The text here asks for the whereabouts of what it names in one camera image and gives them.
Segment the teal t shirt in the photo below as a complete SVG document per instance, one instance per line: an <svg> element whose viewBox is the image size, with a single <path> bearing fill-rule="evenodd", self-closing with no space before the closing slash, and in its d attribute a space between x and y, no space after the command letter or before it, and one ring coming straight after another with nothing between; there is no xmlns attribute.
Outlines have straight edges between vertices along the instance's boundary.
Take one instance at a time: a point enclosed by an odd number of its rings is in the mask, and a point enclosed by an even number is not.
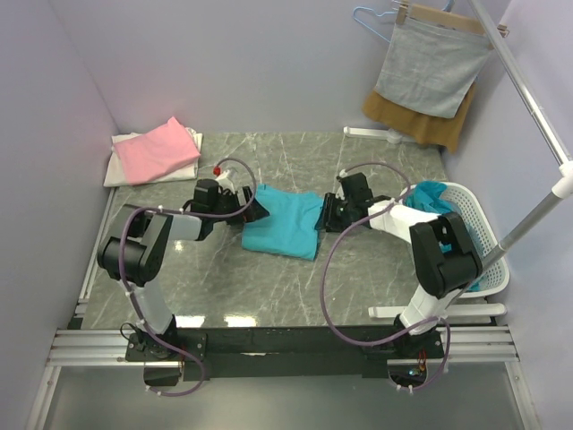
<svg viewBox="0 0 573 430"><path fill-rule="evenodd" d="M323 199L316 193L288 193L270 185L260 185L255 198L269 216L244 226L243 249L313 261Z"/></svg>

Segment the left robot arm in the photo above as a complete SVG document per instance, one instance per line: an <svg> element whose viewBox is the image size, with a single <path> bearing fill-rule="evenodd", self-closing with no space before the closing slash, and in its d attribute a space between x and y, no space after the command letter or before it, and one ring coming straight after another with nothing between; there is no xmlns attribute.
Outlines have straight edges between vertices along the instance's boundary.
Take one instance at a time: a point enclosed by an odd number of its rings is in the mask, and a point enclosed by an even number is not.
<svg viewBox="0 0 573 430"><path fill-rule="evenodd" d="M201 179L192 199L177 212L125 204L98 247L98 266L124 288L146 335L147 349L157 359L173 357L179 348L175 316L158 286L171 241L202 241L218 222L244 225L269 216L250 186L236 191L230 184Z"/></svg>

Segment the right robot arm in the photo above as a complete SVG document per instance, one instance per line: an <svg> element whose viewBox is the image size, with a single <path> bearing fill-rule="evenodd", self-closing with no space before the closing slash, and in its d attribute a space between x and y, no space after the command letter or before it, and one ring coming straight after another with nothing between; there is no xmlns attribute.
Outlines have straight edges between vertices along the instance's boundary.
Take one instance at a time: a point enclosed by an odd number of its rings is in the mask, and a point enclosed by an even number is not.
<svg viewBox="0 0 573 430"><path fill-rule="evenodd" d="M410 208L386 195L375 196L362 173L338 178L336 193L324 195L317 228L342 237L352 227L367 227L403 240L411 247L418 287L397 316L393 347L413 357L424 337L446 315L454 298L483 273L483 263L462 217Z"/></svg>

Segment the teal shirts in basket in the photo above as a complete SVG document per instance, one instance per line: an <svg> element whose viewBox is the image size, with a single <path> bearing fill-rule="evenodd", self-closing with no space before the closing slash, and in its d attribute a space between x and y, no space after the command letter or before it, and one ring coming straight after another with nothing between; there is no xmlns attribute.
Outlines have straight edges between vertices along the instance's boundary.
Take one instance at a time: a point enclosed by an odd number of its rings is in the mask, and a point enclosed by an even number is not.
<svg viewBox="0 0 573 430"><path fill-rule="evenodd" d="M404 200L405 206L428 213L445 214L455 212L465 222L466 229L475 246L478 255L483 257L483 245L479 240L476 230L462 215L460 206L450 200L444 199L442 194L448 190L448 186L442 182L423 181L419 183Z"/></svg>

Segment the folded pink t shirt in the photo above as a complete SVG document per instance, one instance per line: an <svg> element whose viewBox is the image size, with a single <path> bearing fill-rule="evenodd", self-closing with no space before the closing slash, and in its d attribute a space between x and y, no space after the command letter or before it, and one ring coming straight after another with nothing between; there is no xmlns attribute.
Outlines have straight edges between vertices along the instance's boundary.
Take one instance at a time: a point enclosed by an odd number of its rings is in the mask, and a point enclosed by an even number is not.
<svg viewBox="0 0 573 430"><path fill-rule="evenodd" d="M113 146L128 185L143 185L186 168L201 152L188 130L175 117L155 129Z"/></svg>

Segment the white rack base foot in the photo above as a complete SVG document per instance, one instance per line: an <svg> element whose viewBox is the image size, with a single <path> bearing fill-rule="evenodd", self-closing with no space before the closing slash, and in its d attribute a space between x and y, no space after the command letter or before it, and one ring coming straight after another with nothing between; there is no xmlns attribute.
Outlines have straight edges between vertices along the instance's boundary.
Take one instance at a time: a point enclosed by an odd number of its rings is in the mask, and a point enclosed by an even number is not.
<svg viewBox="0 0 573 430"><path fill-rule="evenodd" d="M393 144L398 144L402 142L407 142L407 143L415 142L415 138L413 138L412 136L402 134L393 129L377 130L377 129L345 126L343 128L343 133L345 136L351 138L382 140Z"/></svg>

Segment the black base beam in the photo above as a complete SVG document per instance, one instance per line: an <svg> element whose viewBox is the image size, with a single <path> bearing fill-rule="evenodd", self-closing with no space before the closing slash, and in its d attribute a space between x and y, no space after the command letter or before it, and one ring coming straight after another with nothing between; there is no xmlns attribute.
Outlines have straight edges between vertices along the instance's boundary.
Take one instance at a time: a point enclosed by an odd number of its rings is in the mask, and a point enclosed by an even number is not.
<svg viewBox="0 0 573 430"><path fill-rule="evenodd" d="M147 334L132 334L125 351L129 364L145 366L145 379L154 386L213 378L359 375L386 378L392 360L441 359L440 334L421 340L403 336L389 344L371 341L389 336L389 326L345 326L342 331L360 340L352 345L326 326L178 329L171 351Z"/></svg>

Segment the brown hanging cloth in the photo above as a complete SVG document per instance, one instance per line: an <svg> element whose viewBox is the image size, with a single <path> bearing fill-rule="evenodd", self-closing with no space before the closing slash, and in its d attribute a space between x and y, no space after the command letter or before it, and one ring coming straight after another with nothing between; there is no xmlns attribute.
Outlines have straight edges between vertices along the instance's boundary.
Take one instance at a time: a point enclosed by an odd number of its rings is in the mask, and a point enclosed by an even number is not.
<svg viewBox="0 0 573 430"><path fill-rule="evenodd" d="M439 145L449 153L455 153L475 90L473 83L452 118L429 116L401 107L374 90L366 98L362 111L368 119L411 136L420 145Z"/></svg>

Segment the white laundry basket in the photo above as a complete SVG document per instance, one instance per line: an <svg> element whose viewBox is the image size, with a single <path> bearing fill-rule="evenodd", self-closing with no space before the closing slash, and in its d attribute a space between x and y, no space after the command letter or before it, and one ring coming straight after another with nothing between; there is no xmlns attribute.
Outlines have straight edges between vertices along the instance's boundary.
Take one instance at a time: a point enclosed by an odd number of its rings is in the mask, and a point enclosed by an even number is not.
<svg viewBox="0 0 573 430"><path fill-rule="evenodd" d="M483 257L497 245L497 239L485 216L483 209L475 195L465 186L442 182L448 186L448 190L442 194L444 199L458 204L462 210L462 215L476 230L479 240L483 245ZM463 298L487 297L500 293L509 284L509 267L504 258L498 260L492 267L484 272L482 277L466 291Z"/></svg>

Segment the folded white t shirt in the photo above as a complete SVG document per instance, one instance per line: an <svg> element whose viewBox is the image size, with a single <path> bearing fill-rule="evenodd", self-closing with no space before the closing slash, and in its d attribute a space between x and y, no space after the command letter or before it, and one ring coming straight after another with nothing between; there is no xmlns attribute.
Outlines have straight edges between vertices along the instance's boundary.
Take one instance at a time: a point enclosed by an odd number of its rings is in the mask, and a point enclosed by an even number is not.
<svg viewBox="0 0 573 430"><path fill-rule="evenodd" d="M203 134L197 133L191 127L186 128L187 133L190 134L195 142L195 145L198 151L201 151L202 141L203 141ZM115 188L120 186L128 186L128 182L124 175L124 170L121 164L121 161L117 154L115 153L115 144L118 142L122 142L124 140L129 140L134 137L138 136L137 133L129 133L129 134L119 134L112 137L112 145L111 145L111 155L107 165L107 172L104 179L103 186L106 188ZM195 160L192 164L180 168L174 172L171 172L165 176L159 177L153 181L152 184L156 183L167 183L167 182L177 182L177 181L186 181L186 180L193 180L197 177L199 170L199 161Z"/></svg>

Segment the grey hanging cloth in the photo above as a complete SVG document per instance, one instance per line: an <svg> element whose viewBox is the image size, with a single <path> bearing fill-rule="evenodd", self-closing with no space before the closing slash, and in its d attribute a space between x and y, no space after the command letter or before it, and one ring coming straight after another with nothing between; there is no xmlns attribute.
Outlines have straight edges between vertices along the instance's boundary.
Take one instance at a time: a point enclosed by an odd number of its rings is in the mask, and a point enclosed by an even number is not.
<svg viewBox="0 0 573 430"><path fill-rule="evenodd" d="M489 55L485 36L407 18L394 27L374 90L403 108L450 119Z"/></svg>

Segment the wooden clip hanger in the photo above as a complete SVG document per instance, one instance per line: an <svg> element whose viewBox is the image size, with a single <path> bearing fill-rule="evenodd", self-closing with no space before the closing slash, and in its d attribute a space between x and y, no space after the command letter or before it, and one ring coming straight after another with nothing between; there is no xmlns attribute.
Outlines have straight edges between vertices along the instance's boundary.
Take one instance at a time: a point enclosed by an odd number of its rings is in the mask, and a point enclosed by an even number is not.
<svg viewBox="0 0 573 430"><path fill-rule="evenodd" d="M446 12L423 4L412 4L407 1L399 1L398 4L395 20L397 25L403 25L406 22L406 18L410 18L419 22L432 23L444 28L461 30L476 35L485 34L484 26L476 18Z"/></svg>

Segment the silver clothes rack pole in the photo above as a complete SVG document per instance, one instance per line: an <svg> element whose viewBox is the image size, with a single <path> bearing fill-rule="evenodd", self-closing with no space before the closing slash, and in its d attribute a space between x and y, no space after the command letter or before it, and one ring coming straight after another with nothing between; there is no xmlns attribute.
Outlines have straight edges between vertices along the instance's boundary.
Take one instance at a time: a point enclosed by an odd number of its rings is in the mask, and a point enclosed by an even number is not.
<svg viewBox="0 0 573 430"><path fill-rule="evenodd" d="M542 111L572 145L572 3L487 1ZM558 164L497 56L484 67L460 148L446 158L451 179L478 197L504 237L551 191ZM509 325L569 317L572 307L572 201L560 203L507 254L502 295Z"/></svg>

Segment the aluminium rail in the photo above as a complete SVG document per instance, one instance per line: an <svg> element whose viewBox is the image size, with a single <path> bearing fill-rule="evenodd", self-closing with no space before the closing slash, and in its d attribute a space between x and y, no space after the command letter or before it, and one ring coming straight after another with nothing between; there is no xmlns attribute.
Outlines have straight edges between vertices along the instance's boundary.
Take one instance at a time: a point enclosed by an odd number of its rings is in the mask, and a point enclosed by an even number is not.
<svg viewBox="0 0 573 430"><path fill-rule="evenodd" d="M118 330L59 330L46 365L52 367L144 366L126 360L127 340ZM507 327L451 329L450 364L517 362L518 352Z"/></svg>

